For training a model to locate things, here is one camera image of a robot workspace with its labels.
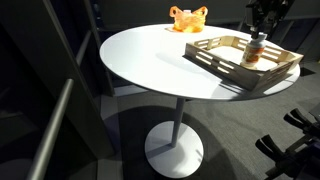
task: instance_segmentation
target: wooden crate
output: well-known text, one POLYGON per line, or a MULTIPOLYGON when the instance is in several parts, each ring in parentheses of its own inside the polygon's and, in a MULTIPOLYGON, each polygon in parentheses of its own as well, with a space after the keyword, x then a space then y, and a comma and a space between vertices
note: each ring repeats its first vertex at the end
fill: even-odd
POLYGON ((303 55, 294 52, 266 46, 261 58, 277 63, 277 66, 267 71, 250 70, 234 62, 223 59, 217 54, 208 52, 220 46, 230 46, 244 51, 248 40, 235 36, 222 36, 204 39, 186 44, 185 55, 191 61, 214 71, 247 90, 256 90, 283 77, 293 69, 303 55))

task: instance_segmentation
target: orange object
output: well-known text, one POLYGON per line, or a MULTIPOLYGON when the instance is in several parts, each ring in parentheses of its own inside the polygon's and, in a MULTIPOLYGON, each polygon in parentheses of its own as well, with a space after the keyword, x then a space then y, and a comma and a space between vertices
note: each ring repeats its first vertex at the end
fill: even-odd
POLYGON ((180 32, 200 32, 203 30, 208 9, 203 6, 194 12, 184 12, 177 6, 170 8, 170 17, 174 17, 173 29, 180 32))

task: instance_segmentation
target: floor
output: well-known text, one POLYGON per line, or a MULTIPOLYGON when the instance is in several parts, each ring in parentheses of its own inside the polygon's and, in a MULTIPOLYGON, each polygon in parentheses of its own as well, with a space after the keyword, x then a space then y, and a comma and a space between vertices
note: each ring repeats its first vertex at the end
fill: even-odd
MULTIPOLYGON (((200 136, 204 159, 200 168, 184 179, 266 178, 265 172, 274 162, 255 147, 257 139, 269 134, 285 150, 303 133, 286 123, 283 116, 299 108, 314 121, 308 112, 320 103, 320 64, 302 62, 301 67, 306 70, 292 87, 270 97, 236 102, 188 101, 182 122, 200 136)), ((148 164, 144 142, 155 125, 172 119, 175 103, 176 98, 153 92, 117 98, 119 113, 113 118, 118 118, 115 126, 120 132, 113 132, 113 136, 119 140, 123 179, 168 179, 148 164)), ((290 178, 281 175, 277 179, 290 178)))

